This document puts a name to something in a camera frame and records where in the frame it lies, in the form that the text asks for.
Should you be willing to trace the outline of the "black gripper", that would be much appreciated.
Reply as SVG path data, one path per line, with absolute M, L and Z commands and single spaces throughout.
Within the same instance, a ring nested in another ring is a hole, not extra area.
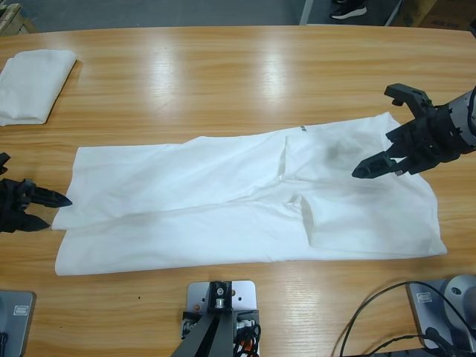
M 393 157 L 386 151 L 362 160 L 352 172 L 357 179 L 393 173 L 416 174 L 458 159 L 472 151 L 472 104 L 430 102 L 410 105 L 414 119 L 386 134 Z
M 50 225 L 38 216 L 25 213 L 30 204 L 47 208 L 62 208 L 72 205 L 66 196 L 35 184 L 27 179 L 1 180 L 1 232 L 41 231 Z

